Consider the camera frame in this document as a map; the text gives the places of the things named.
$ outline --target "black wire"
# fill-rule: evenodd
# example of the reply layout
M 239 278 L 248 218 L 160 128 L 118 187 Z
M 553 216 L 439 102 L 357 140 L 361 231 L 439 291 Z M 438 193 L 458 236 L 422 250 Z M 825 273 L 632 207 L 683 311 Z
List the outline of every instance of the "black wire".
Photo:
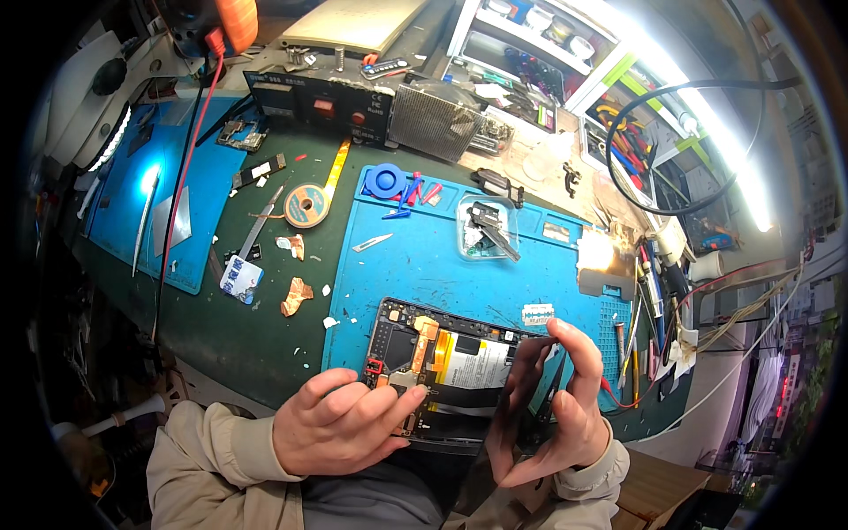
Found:
M 209 55 L 206 56 L 204 60 L 204 72 L 209 71 Z M 176 172 L 176 178 L 174 179 L 174 192 L 171 195 L 173 198 L 170 201 L 170 212 L 168 213 L 168 222 L 165 223 L 165 241 L 162 243 L 163 247 L 168 242 L 168 235 L 173 230 L 173 225 L 171 225 L 171 221 L 174 219 L 174 215 L 176 214 L 176 193 L 180 190 L 180 175 L 182 175 L 182 168 L 186 164 L 186 156 L 188 155 L 188 144 L 192 142 L 192 129 L 194 128 L 194 119 L 197 117 L 198 107 L 200 106 L 200 99 L 204 93 L 204 84 L 200 83 L 200 88 L 198 89 L 198 96 L 194 98 L 194 108 L 192 109 L 192 118 L 188 122 L 188 131 L 186 131 L 186 142 L 182 146 L 182 157 L 180 158 L 180 169 Z M 162 254 L 162 266 L 159 267 L 159 285 L 156 287 L 156 299 L 153 301 L 156 306 L 156 313 L 153 316 L 153 329 L 156 329 L 157 322 L 159 322 L 159 312 L 162 310 L 162 287 L 165 285 L 165 272 L 167 271 L 168 264 L 165 263 L 165 255 Z
M 751 53 L 753 54 L 754 63 L 756 64 L 756 78 L 757 78 L 756 83 L 751 83 L 750 81 L 721 81 L 721 80 L 690 81 L 688 83 L 683 83 L 683 84 L 676 85 L 676 86 L 664 86 L 664 87 L 658 88 L 658 89 L 656 89 L 652 92 L 647 92 L 646 94 L 644 94 L 640 98 L 636 98 L 631 103 L 626 105 L 624 107 L 624 109 L 622 109 L 618 113 L 618 115 L 613 118 L 612 124 L 610 125 L 610 130 L 607 132 L 607 135 L 606 135 L 606 145 L 612 145 L 612 138 L 613 138 L 613 135 L 616 132 L 616 128 L 618 127 L 618 124 L 620 124 L 622 122 L 624 117 L 627 114 L 629 114 L 630 111 L 632 111 L 633 109 L 635 109 L 636 107 L 638 107 L 642 103 L 645 103 L 648 100 L 653 99 L 657 96 L 661 96 L 662 94 L 667 94 L 669 92 L 676 92 L 677 90 L 680 90 L 681 88 L 708 88 L 708 87 L 715 87 L 715 88 L 759 88 L 760 89 L 760 116 L 757 118 L 757 121 L 756 121 L 756 128 L 754 129 L 754 136 L 751 138 L 750 144 L 748 145 L 748 148 L 745 150 L 744 156 L 745 156 L 746 159 L 748 158 L 748 155 L 750 154 L 751 149 L 754 147 L 754 144 L 756 143 L 756 139 L 760 135 L 760 129 L 762 128 L 762 118 L 763 118 L 763 115 L 766 113 L 766 90 L 782 90 L 784 88 L 789 88 L 790 86 L 800 84 L 801 79 L 797 78 L 797 77 L 793 77 L 793 78 L 785 80 L 785 81 L 775 81 L 775 82 L 768 82 L 768 83 L 765 82 L 765 74 L 762 71 L 762 65 L 760 64 L 760 60 L 759 60 L 759 52 L 756 49 L 756 44 L 754 43 L 754 37 L 751 35 L 750 31 L 748 31 L 748 25 L 745 23 L 745 19 L 742 17 L 742 14 L 736 8 L 736 5 L 733 3 L 733 0 L 728 0 L 728 5 L 730 6 L 731 11 L 733 11 L 734 16 L 736 17 L 736 20 L 739 22 L 739 25 L 742 26 L 742 31 L 745 33 L 745 40 L 747 41 L 748 47 L 750 48 Z M 784 86 L 784 83 L 786 83 L 787 81 L 793 81 L 793 83 L 790 84 L 790 85 Z M 635 198 L 632 198 L 630 196 L 630 193 L 628 193 L 624 189 L 621 182 L 619 182 L 618 179 L 616 178 L 615 171 L 613 171 L 613 169 L 612 169 L 612 149 L 606 150 L 606 167 L 610 171 L 610 178 L 612 179 L 612 183 L 616 185 L 616 188 L 618 188 L 618 191 L 621 192 L 622 195 L 624 195 L 625 199 L 627 199 L 631 203 L 635 204 L 638 208 L 640 208 L 640 209 L 642 209 L 646 212 L 651 212 L 651 214 L 655 214 L 655 215 L 666 215 L 666 216 L 669 216 L 669 217 L 672 216 L 672 215 L 691 214 L 691 213 L 696 212 L 700 209 L 706 208 L 710 204 L 715 203 L 719 198 L 721 198 L 723 195 L 725 195 L 728 192 L 730 187 L 736 182 L 736 176 L 737 176 L 736 173 L 733 173 L 730 176 L 730 178 L 728 178 L 728 181 L 724 183 L 724 186 L 722 186 L 717 192 L 713 193 L 710 197 L 703 198 L 699 201 L 696 201 L 696 202 L 690 204 L 689 206 L 686 206 L 685 208 L 665 209 L 664 210 L 664 209 L 651 208 L 650 206 L 642 205 L 638 200 L 636 200 Z
M 612 142 L 613 134 L 616 131 L 616 127 L 620 124 L 623 118 L 633 109 L 645 103 L 649 99 L 656 98 L 657 96 L 661 96 L 662 94 L 668 94 L 669 92 L 675 92 L 682 88 L 744 88 L 744 89 L 756 89 L 756 88 L 765 88 L 767 90 L 784 90 L 785 88 L 790 88 L 792 86 L 798 86 L 801 83 L 800 77 L 792 77 L 790 79 L 786 79 L 783 81 L 768 81 L 765 83 L 760 83 L 759 81 L 722 81 L 718 79 L 710 79 L 704 81 L 690 81 L 688 83 L 682 83 L 680 85 L 674 86 L 664 86 L 663 88 L 658 88 L 653 92 L 647 92 L 645 95 L 634 99 L 631 103 L 625 105 L 625 107 L 618 113 L 618 115 L 613 118 L 612 125 L 610 125 L 610 130 L 607 133 L 606 141 Z M 728 192 L 728 189 L 736 182 L 736 175 L 733 174 L 727 182 L 724 183 L 717 192 L 713 193 L 710 197 L 703 198 L 699 201 L 696 201 L 690 204 L 686 208 L 681 209 L 656 209 L 651 208 L 650 206 L 645 206 L 641 204 L 638 200 L 630 196 L 630 193 L 624 189 L 621 182 L 616 178 L 616 173 L 612 169 L 612 150 L 606 150 L 606 167 L 610 171 L 610 175 L 612 178 L 612 183 L 616 185 L 618 191 L 631 203 L 635 204 L 639 209 L 642 209 L 646 212 L 651 212 L 651 214 L 656 215 L 666 215 L 668 217 L 674 215 L 686 215 L 696 212 L 700 209 L 704 209 L 710 204 L 715 203 L 722 195 Z

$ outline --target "wooden surface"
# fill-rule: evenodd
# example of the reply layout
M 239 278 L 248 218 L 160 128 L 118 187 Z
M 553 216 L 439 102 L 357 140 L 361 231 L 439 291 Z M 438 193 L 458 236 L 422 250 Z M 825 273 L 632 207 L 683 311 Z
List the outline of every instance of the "wooden surface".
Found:
M 674 508 L 704 488 L 711 474 L 628 449 L 630 471 L 618 504 L 646 521 L 667 520 Z
M 280 35 L 290 45 L 382 54 L 427 0 L 327 0 Z
M 644 519 L 621 508 L 612 518 L 612 530 L 642 530 L 647 525 L 648 523 Z
M 560 131 L 577 132 L 578 121 L 576 116 L 558 109 L 556 120 L 557 128 Z M 522 122 L 516 128 L 512 146 L 501 156 L 468 150 L 462 155 L 459 164 L 471 170 L 477 170 L 481 167 L 495 170 L 501 175 L 509 177 L 514 183 L 524 186 L 525 192 L 530 192 L 536 197 L 549 201 L 572 215 L 596 225 L 600 223 L 600 220 L 591 204 L 597 206 L 598 203 L 602 203 L 612 215 L 618 218 L 619 222 L 633 228 L 635 237 L 644 233 L 644 217 L 638 209 L 633 207 L 618 192 L 609 178 L 602 176 L 580 158 L 580 142 L 577 134 L 575 134 L 572 144 L 569 164 L 580 173 L 583 179 L 575 186 L 574 198 L 571 198 L 566 191 L 563 179 L 564 172 L 562 171 L 541 182 L 528 178 L 521 166 L 524 159 L 530 154 L 530 147 L 539 141 L 540 136 L 536 131 L 538 129 Z

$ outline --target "white label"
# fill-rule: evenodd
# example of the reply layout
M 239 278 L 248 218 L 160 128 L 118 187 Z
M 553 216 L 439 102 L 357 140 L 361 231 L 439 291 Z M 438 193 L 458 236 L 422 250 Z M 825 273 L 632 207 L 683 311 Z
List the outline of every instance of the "white label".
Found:
M 271 173 L 271 162 L 265 162 L 262 165 L 257 165 L 252 170 L 250 170 L 250 174 L 256 178 L 257 176 L 262 176 L 265 173 Z
M 469 390 L 501 388 L 506 384 L 506 378 L 512 368 L 512 362 L 506 358 L 510 351 L 509 344 L 481 340 L 477 355 L 471 355 L 456 351 L 459 333 L 450 335 L 449 358 L 443 372 L 442 384 Z

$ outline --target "metal mesh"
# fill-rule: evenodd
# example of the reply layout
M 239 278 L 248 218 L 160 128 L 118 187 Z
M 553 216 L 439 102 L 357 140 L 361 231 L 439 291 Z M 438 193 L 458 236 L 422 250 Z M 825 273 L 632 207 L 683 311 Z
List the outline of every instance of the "metal mesh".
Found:
M 388 139 L 456 162 L 485 120 L 476 110 L 401 84 L 392 105 Z

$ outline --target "paper scrap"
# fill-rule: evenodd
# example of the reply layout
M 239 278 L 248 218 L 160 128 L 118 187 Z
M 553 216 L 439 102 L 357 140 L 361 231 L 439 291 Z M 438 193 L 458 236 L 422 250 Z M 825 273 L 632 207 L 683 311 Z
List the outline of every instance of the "paper scrap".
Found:
M 288 288 L 288 296 L 280 303 L 280 312 L 285 316 L 294 315 L 304 300 L 313 298 L 312 287 L 304 283 L 303 278 L 295 276 Z
M 275 237 L 274 242 L 277 247 L 283 250 L 291 250 L 293 258 L 304 260 L 304 237 L 300 234 L 291 237 Z
M 250 305 L 264 274 L 258 266 L 235 255 L 226 265 L 224 276 L 220 279 L 220 288 L 224 293 Z

